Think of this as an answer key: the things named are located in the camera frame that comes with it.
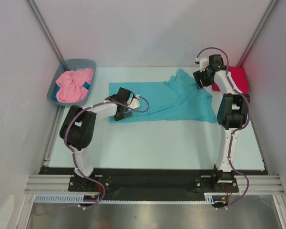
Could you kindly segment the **teal t-shirt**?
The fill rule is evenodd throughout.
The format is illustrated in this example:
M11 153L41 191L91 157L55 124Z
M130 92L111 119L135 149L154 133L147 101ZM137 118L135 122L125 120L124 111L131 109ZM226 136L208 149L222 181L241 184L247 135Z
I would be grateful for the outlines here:
M163 120L217 122L212 109L212 95L205 89L199 90L195 79L183 69L178 69L164 82L109 83L109 95L117 93L121 87L147 99L150 107L145 113L133 112L120 123Z

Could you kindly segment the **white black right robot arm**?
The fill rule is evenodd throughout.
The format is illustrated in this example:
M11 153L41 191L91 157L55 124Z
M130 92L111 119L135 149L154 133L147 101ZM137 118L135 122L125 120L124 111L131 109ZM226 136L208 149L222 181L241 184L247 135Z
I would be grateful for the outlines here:
M250 96L236 86L221 55L197 57L195 62L199 65L199 70L193 74L197 88L216 84L222 94L217 112L217 122L221 127L219 155L210 177L195 179L196 192L238 192L234 167L235 146L239 132L250 121Z

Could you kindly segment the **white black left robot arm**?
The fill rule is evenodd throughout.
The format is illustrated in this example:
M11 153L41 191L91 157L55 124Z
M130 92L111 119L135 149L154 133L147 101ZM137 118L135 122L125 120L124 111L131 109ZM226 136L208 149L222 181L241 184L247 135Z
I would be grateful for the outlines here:
M108 117L113 117L114 121L123 120L132 116L132 110L139 106L138 97L132 91L120 88L118 93L98 104L86 108L70 107L59 136L71 151L75 176L80 178L79 185L84 190L92 190L95 185L101 187L100 182L91 176L94 168L91 157L85 152L92 141L96 122Z

